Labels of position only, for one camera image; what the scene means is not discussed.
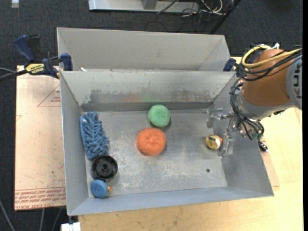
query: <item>black cable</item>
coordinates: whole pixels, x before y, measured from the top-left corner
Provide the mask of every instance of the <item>black cable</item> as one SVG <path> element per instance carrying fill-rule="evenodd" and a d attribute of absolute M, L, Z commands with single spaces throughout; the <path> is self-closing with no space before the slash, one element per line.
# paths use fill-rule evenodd
<path fill-rule="evenodd" d="M 54 231 L 54 228 L 55 228 L 56 225 L 57 225 L 57 221 L 58 221 L 58 218 L 59 218 L 61 212 L 62 212 L 62 208 L 60 208 L 60 210 L 59 210 L 59 212 L 58 212 L 58 214 L 57 214 L 57 217 L 56 217 L 56 219 L 54 220 L 54 223 L 53 223 L 53 226 L 52 226 L 51 231 Z"/>
<path fill-rule="evenodd" d="M 234 0 L 233 3 L 229 4 L 227 7 L 226 13 L 220 18 L 220 20 L 214 25 L 213 29 L 210 31 L 210 34 L 215 34 L 217 29 L 221 26 L 221 24 L 227 19 L 230 13 L 234 10 L 234 8 L 239 4 L 241 0 Z"/>
<path fill-rule="evenodd" d="M 288 52 L 288 51 L 283 50 L 283 51 L 281 51 L 281 52 L 279 52 L 279 53 L 273 55 L 271 58 L 276 57 L 276 56 L 279 56 L 279 55 L 281 55 L 281 54 L 283 54 L 283 53 L 285 53 L 285 52 Z M 287 57 L 284 58 L 284 59 L 290 58 L 290 57 L 292 57 L 292 56 L 295 56 L 295 57 L 296 57 L 296 55 L 300 54 L 301 52 L 302 52 L 302 50 L 301 50 L 301 48 L 299 48 L 299 51 L 293 53 L 293 55 L 287 56 Z M 253 68 L 260 67 L 261 65 L 263 65 L 263 64 L 259 64 L 259 65 L 253 66 L 253 67 L 249 67 L 248 70 L 251 70 L 251 69 L 253 69 Z"/>
<path fill-rule="evenodd" d="M 161 11 L 157 12 L 157 14 L 165 12 L 167 9 L 169 9 L 173 4 L 175 4 L 178 0 L 174 0 L 172 3 L 170 3 L 167 7 L 162 9 Z"/>
<path fill-rule="evenodd" d="M 287 52 L 287 51 L 282 51 L 272 57 L 275 57 L 275 56 L 278 56 L 284 52 Z M 282 69 L 286 68 L 286 67 L 289 67 L 292 63 L 290 63 L 288 66 L 285 66 L 284 68 L 282 68 L 281 70 L 278 70 L 276 71 L 275 73 L 273 74 L 270 74 L 269 75 L 269 72 L 271 72 L 273 69 L 281 66 L 282 64 L 285 64 L 287 63 L 288 61 L 292 60 L 292 59 L 295 59 L 295 58 L 299 58 L 300 55 L 302 55 L 302 49 L 300 48 L 299 51 L 293 53 L 292 55 L 289 55 L 287 57 L 285 57 L 284 59 L 280 60 L 279 62 L 277 62 L 276 64 L 274 64 L 273 66 L 271 67 L 268 67 L 266 69 L 262 69 L 262 70 L 251 70 L 251 69 L 254 69 L 254 68 L 258 68 L 260 67 L 261 65 L 263 64 L 260 64 L 260 65 L 257 65 L 257 66 L 254 66 L 254 67 L 250 67 L 250 68 L 246 68 L 244 67 L 242 64 L 239 64 L 237 66 L 237 69 L 238 69 L 238 74 L 244 79 L 244 80 L 247 80 L 247 81 L 254 81 L 254 80 L 258 80 L 258 79 L 261 79 L 263 77 L 266 77 L 266 76 L 272 76 L 278 72 L 280 72 Z M 254 75 L 256 76 L 256 78 L 247 78 L 246 75 L 247 74 L 251 74 L 251 75 Z"/>
<path fill-rule="evenodd" d="M 42 229 L 43 229 L 44 215 L 45 215 L 45 208 L 42 210 L 42 216 L 40 218 L 39 231 L 42 231 Z"/>
<path fill-rule="evenodd" d="M 235 92 L 236 90 L 239 89 L 240 86 L 242 86 L 243 84 L 237 84 L 239 82 L 241 78 L 238 78 L 235 83 L 232 85 L 231 87 L 231 92 L 230 92 L 230 105 L 232 107 L 233 113 L 236 114 L 236 116 L 238 117 L 240 123 L 243 125 L 248 137 L 252 140 L 253 138 L 251 137 L 251 135 L 248 133 L 247 127 L 245 126 L 245 123 L 248 124 L 249 126 L 251 126 L 254 130 L 255 133 L 258 134 L 258 136 L 260 134 L 264 133 L 264 127 L 262 126 L 261 123 L 259 122 L 254 122 L 252 120 L 250 120 L 246 115 L 244 115 L 236 106 L 236 99 L 235 99 Z"/>
<path fill-rule="evenodd" d="M 184 9 L 184 10 L 182 10 L 181 13 L 178 13 L 176 15 L 181 15 L 183 17 L 184 15 L 191 16 L 191 15 L 193 15 L 193 13 L 197 13 L 197 11 L 193 9 L 193 5 L 194 5 L 194 2 L 192 3 L 192 7 L 191 8 Z"/>

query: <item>blue mop head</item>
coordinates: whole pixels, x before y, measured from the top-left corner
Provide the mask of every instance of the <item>blue mop head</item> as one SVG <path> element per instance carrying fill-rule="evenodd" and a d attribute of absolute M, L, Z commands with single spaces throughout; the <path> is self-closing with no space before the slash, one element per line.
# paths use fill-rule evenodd
<path fill-rule="evenodd" d="M 104 135 L 102 121 L 98 119 L 97 112 L 84 113 L 79 120 L 82 142 L 88 159 L 107 155 L 109 139 Z"/>

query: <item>blue ball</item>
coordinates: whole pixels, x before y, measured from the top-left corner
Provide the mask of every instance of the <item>blue ball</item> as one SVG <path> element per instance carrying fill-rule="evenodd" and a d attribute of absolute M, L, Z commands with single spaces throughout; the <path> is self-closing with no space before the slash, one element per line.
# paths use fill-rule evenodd
<path fill-rule="evenodd" d="M 108 193 L 108 185 L 103 180 L 94 180 L 91 183 L 91 191 L 94 197 L 104 198 Z"/>

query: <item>wire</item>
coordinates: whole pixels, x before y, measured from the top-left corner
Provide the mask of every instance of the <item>wire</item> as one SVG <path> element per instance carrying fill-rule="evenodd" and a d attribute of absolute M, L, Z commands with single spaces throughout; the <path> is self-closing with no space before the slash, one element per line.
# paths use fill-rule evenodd
<path fill-rule="evenodd" d="M 251 54 L 253 54 L 256 49 L 267 50 L 267 49 L 271 49 L 271 48 L 269 48 L 269 46 L 265 46 L 265 45 L 255 46 L 253 49 L 248 51 L 248 52 L 250 52 L 250 54 L 245 54 L 245 60 L 244 60 L 245 63 L 246 63 L 246 59 Z M 248 80 L 248 81 L 258 80 L 258 79 L 261 79 L 263 77 L 272 76 L 272 75 L 282 71 L 283 69 L 289 67 L 293 62 L 287 64 L 286 66 L 281 67 L 283 64 L 286 64 L 286 63 L 290 62 L 293 59 L 295 59 L 295 61 L 298 61 L 301 56 L 302 56 L 302 48 L 299 48 L 299 49 L 296 49 L 296 50 L 291 50 L 291 51 L 281 51 L 278 54 L 272 56 L 271 58 L 268 58 L 267 60 L 255 63 L 256 65 L 249 64 L 252 67 L 244 67 L 243 64 L 239 64 L 237 66 L 238 74 L 244 80 Z M 273 61 L 275 59 L 278 59 L 278 58 L 283 58 L 283 59 L 281 59 L 276 64 L 274 64 L 274 65 L 272 65 L 272 66 L 270 66 L 268 68 L 264 68 L 264 69 L 261 69 L 261 70 L 257 69 L 262 64 L 271 62 L 271 61 Z M 270 74 L 270 72 L 273 69 L 278 68 L 278 67 L 281 67 L 281 68 L 278 69 L 276 72 Z M 247 78 L 248 74 L 251 74 L 251 75 L 255 76 L 255 78 Z"/>
<path fill-rule="evenodd" d="M 42 217 L 40 218 L 39 231 L 42 231 L 44 221 L 45 208 L 42 210 Z"/>
<path fill-rule="evenodd" d="M 13 71 L 13 70 L 11 70 L 11 69 L 8 69 L 8 68 L 4 68 L 4 67 L 0 67 L 0 70 L 2 70 L 2 71 L 6 71 L 6 72 L 10 72 L 10 73 L 16 73 L 16 71 Z"/>
<path fill-rule="evenodd" d="M 51 229 L 51 231 L 54 231 L 54 228 L 56 227 L 56 225 L 57 225 L 57 221 L 58 221 L 58 218 L 59 218 L 59 216 L 60 216 L 60 214 L 61 214 L 61 212 L 62 212 L 62 208 L 60 208 L 60 210 L 59 210 L 59 212 L 58 212 L 58 214 L 57 214 L 57 217 L 56 217 L 56 219 L 54 220 L 54 223 L 53 223 L 53 226 L 52 226 L 52 229 Z"/>
<path fill-rule="evenodd" d="M 220 3 L 220 8 L 219 9 L 211 9 L 206 3 L 204 0 L 200 0 L 202 2 L 202 4 L 208 9 L 208 10 L 202 10 L 202 12 L 205 12 L 205 13 L 211 13 L 211 14 L 217 14 L 217 15 L 224 15 L 225 13 L 220 13 L 220 11 L 222 10 L 223 8 L 223 2 L 222 0 L 219 0 L 219 3 Z"/>
<path fill-rule="evenodd" d="M 252 54 L 252 53 L 256 50 L 256 48 L 259 49 L 260 46 L 256 46 L 256 47 L 252 48 L 251 50 L 249 50 L 249 51 L 243 56 L 243 58 L 242 58 L 242 65 L 243 65 L 243 66 L 245 66 L 245 67 L 247 67 L 247 68 L 260 66 L 260 65 L 262 65 L 262 64 L 271 62 L 271 61 L 273 61 L 273 60 L 276 60 L 276 59 L 279 59 L 279 58 L 282 58 L 282 57 L 285 57 L 285 56 L 292 55 L 293 53 L 296 53 L 296 52 L 298 52 L 299 50 L 301 50 L 301 49 L 296 49 L 296 50 L 293 50 L 293 51 L 284 52 L 284 53 L 282 53 L 282 54 L 277 54 L 276 56 L 273 56 L 273 57 L 271 57 L 271 58 L 268 58 L 268 59 L 266 59 L 266 60 L 263 60 L 263 61 L 261 61 L 261 62 L 257 62 L 257 63 L 254 63 L 254 64 L 248 64 L 248 63 L 246 63 L 247 57 L 248 57 L 250 54 Z"/>
<path fill-rule="evenodd" d="M 187 9 L 184 9 L 182 11 L 182 13 L 178 14 L 178 15 L 181 15 L 182 18 L 183 17 L 189 17 L 189 16 L 192 16 L 194 14 L 197 14 L 197 11 L 193 9 L 193 5 L 194 5 L 194 2 L 192 3 L 192 8 L 187 8 Z"/>
<path fill-rule="evenodd" d="M 172 3 L 170 3 L 167 7 L 162 9 L 161 11 L 157 12 L 157 14 L 165 12 L 167 9 L 169 9 L 173 4 L 175 4 L 178 0 L 174 0 Z"/>
<path fill-rule="evenodd" d="M 231 87 L 231 92 L 230 92 L 230 104 L 233 110 L 233 113 L 236 114 L 236 116 L 239 119 L 239 122 L 243 125 L 247 136 L 249 137 L 249 139 L 253 139 L 253 137 L 251 137 L 251 134 L 249 133 L 247 127 L 245 124 L 248 124 L 250 127 L 252 127 L 255 131 L 255 134 L 257 134 L 257 137 L 259 138 L 260 135 L 263 135 L 264 133 L 264 127 L 262 126 L 262 124 L 259 121 L 253 121 L 251 119 L 249 119 L 245 114 L 243 114 L 240 109 L 238 108 L 238 106 L 236 105 L 236 91 L 239 90 L 239 87 L 241 87 L 243 84 L 238 84 L 239 80 L 241 78 L 238 78 L 235 83 L 232 85 Z"/>
<path fill-rule="evenodd" d="M 0 199 L 0 207 L 1 207 L 1 209 L 2 209 L 2 212 L 3 212 L 4 216 L 5 216 L 5 219 L 6 219 L 6 221 L 8 222 L 8 224 L 9 224 L 11 230 L 12 230 L 12 231 L 15 231 L 15 228 L 13 227 L 13 225 L 12 225 L 10 219 L 9 219 L 8 214 L 6 213 L 6 211 L 5 211 L 5 209 L 4 209 L 4 206 L 3 206 L 2 202 L 1 202 L 1 199 Z"/>

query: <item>black plastic cap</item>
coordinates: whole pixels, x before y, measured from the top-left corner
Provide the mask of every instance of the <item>black plastic cap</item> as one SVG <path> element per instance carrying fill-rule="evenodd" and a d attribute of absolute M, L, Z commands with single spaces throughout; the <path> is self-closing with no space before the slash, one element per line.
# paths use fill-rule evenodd
<path fill-rule="evenodd" d="M 117 173 L 116 160 L 109 155 L 96 157 L 92 162 L 92 177 L 95 180 L 109 181 Z"/>

